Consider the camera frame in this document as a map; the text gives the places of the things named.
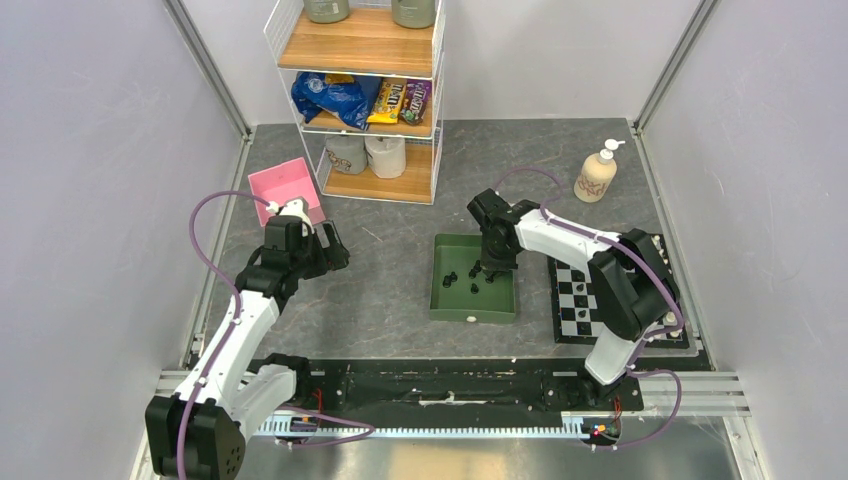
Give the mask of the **green jar left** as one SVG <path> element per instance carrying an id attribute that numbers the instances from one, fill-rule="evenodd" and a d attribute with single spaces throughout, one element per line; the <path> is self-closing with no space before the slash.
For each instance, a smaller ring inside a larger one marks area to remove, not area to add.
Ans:
<path id="1" fill-rule="evenodd" d="M 307 18 L 318 24 L 331 24 L 345 20 L 350 15 L 348 0 L 304 0 Z"/>

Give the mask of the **grey patterned mug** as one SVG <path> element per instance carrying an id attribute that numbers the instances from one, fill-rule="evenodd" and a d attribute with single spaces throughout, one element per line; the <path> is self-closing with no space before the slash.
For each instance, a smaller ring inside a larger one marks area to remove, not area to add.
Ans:
<path id="1" fill-rule="evenodd" d="M 360 136 L 328 135 L 325 149 L 333 168 L 340 173 L 357 175 L 368 165 L 365 142 Z"/>

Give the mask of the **pink plastic box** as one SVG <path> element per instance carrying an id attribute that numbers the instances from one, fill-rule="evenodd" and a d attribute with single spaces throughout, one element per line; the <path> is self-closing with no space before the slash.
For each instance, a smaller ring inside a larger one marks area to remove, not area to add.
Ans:
<path id="1" fill-rule="evenodd" d="M 313 224 L 326 220 L 311 169 L 303 157 L 249 174 L 248 183 L 254 195 L 279 205 L 301 197 Z"/>

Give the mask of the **black and white chessboard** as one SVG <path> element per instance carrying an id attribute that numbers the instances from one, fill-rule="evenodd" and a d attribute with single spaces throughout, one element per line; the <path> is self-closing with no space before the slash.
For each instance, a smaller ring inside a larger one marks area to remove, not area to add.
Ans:
<path id="1" fill-rule="evenodd" d="M 552 325 L 555 343 L 594 345 L 604 324 L 598 314 L 593 285 L 581 271 L 552 257 L 547 258 L 547 267 L 551 284 Z M 577 284 L 584 285 L 584 291 L 581 294 L 574 292 L 574 287 Z M 579 310 L 587 311 L 585 319 L 577 317 Z M 579 323 L 589 323 L 591 334 L 588 336 L 579 335 L 577 330 Z M 686 334 L 683 348 L 668 349 L 687 349 L 689 347 L 690 341 Z M 649 343 L 647 348 L 667 348 L 667 346 L 661 344 L 657 347 Z"/>

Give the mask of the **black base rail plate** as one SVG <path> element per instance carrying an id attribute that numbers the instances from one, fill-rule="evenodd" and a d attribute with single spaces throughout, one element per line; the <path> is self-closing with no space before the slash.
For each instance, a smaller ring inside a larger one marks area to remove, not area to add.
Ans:
<path id="1" fill-rule="evenodd" d="M 252 359 L 293 368 L 294 403 L 377 427 L 548 426 L 566 411 L 604 416 L 647 408 L 645 380 L 590 383 L 576 358 L 306 360 L 284 354 Z"/>

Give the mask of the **blue snack bag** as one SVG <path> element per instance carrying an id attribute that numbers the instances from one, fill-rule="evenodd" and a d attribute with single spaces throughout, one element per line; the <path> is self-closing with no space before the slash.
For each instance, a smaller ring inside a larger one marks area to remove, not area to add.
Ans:
<path id="1" fill-rule="evenodd" d="M 291 99 L 307 123 L 327 112 L 348 127 L 366 130 L 381 81 L 377 76 L 301 71 L 291 86 Z"/>

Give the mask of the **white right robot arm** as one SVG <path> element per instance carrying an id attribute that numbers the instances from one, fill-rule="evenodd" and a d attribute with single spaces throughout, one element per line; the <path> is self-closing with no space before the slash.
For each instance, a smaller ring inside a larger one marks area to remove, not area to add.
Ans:
<path id="1" fill-rule="evenodd" d="M 493 189 L 477 194 L 467 209 L 482 234 L 483 271 L 511 272 L 520 253 L 536 252 L 587 276 L 603 323 L 577 373 L 577 395 L 588 408 L 616 398 L 621 380 L 655 337 L 684 331 L 679 287 L 645 231 L 596 230 L 529 200 L 510 204 Z"/>

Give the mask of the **white chess pieces row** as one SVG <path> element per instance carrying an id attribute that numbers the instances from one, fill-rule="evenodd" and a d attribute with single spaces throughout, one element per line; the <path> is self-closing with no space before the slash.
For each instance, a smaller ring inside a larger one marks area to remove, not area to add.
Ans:
<path id="1" fill-rule="evenodd" d="M 671 279 L 674 279 L 674 270 L 671 264 L 669 250 L 666 245 L 664 236 L 660 233 L 650 235 L 654 247 L 663 261 Z M 683 348 L 683 343 L 686 341 L 685 325 L 679 325 L 678 316 L 672 309 L 669 309 L 652 327 L 651 333 L 653 336 L 650 339 L 652 345 L 659 347 L 661 344 L 667 348 Z"/>

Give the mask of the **cream soap pump bottle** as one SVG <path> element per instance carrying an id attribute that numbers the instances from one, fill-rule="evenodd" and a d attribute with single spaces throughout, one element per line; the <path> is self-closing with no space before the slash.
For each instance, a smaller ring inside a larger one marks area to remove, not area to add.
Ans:
<path id="1" fill-rule="evenodd" d="M 586 203 L 595 203 L 603 198 L 617 173 L 616 151 L 625 141 L 607 139 L 603 147 L 589 155 L 574 184 L 574 194 Z"/>

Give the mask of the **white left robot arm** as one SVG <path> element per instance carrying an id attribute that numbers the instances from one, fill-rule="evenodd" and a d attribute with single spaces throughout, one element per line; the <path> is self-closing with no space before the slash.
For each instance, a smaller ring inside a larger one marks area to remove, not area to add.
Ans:
<path id="1" fill-rule="evenodd" d="M 224 319 L 195 367 L 145 410 L 153 471 L 173 479 L 234 479 L 249 438 L 283 403 L 307 405 L 314 383 L 304 357 L 283 356 L 244 378 L 259 343 L 302 280 L 344 269 L 350 253 L 331 221 L 323 232 L 298 215 L 277 215 L 234 281 Z"/>

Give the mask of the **green plastic tray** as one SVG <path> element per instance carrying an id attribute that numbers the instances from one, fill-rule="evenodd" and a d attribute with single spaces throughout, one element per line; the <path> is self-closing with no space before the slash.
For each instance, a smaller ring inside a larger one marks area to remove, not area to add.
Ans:
<path id="1" fill-rule="evenodd" d="M 476 278 L 468 276 L 474 263 L 480 261 L 479 235 L 439 233 L 434 239 L 433 278 L 429 318 L 434 321 L 511 324 L 517 315 L 517 294 L 514 274 L 495 273 L 492 284 L 485 278 L 492 275 L 482 269 Z M 448 289 L 442 287 L 445 276 L 455 272 L 458 280 Z M 472 294 L 476 283 L 480 291 Z"/>

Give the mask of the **yellow candy bag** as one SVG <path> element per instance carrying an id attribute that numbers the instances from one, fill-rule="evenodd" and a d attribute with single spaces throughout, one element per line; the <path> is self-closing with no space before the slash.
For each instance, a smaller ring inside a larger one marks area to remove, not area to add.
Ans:
<path id="1" fill-rule="evenodd" d="M 406 79 L 383 78 L 375 103 L 367 117 L 367 123 L 397 124 L 405 98 L 406 87 Z"/>

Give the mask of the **green jar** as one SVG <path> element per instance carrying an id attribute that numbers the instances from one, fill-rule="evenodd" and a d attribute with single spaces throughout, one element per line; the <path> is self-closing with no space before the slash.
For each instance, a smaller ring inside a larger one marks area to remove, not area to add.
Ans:
<path id="1" fill-rule="evenodd" d="M 404 28 L 423 29 L 433 26 L 436 20 L 435 0 L 392 0 L 393 21 Z"/>
<path id="2" fill-rule="evenodd" d="M 331 24 L 345 20 L 350 15 L 348 0 L 304 0 L 307 18 L 318 24 Z"/>

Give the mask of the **white toilet paper roll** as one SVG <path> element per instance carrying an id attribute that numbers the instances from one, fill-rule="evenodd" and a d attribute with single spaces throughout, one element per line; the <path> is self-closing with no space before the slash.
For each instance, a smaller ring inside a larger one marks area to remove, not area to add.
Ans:
<path id="1" fill-rule="evenodd" d="M 366 137 L 369 167 L 382 179 L 400 177 L 406 170 L 406 143 L 400 137 Z"/>

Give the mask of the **brown candy bag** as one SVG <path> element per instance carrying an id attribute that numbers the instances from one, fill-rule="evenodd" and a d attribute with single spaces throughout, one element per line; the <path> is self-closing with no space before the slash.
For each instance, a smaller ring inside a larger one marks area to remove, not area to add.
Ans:
<path id="1" fill-rule="evenodd" d="M 406 82 L 399 118 L 408 125 L 421 124 L 431 93 L 432 83 L 429 80 L 409 79 Z"/>

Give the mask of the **green jar right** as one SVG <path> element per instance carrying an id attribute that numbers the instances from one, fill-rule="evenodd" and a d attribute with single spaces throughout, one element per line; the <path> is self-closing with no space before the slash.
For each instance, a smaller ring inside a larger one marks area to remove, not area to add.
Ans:
<path id="1" fill-rule="evenodd" d="M 436 20 L 435 0 L 392 0 L 393 21 L 404 28 L 423 29 L 433 26 Z"/>

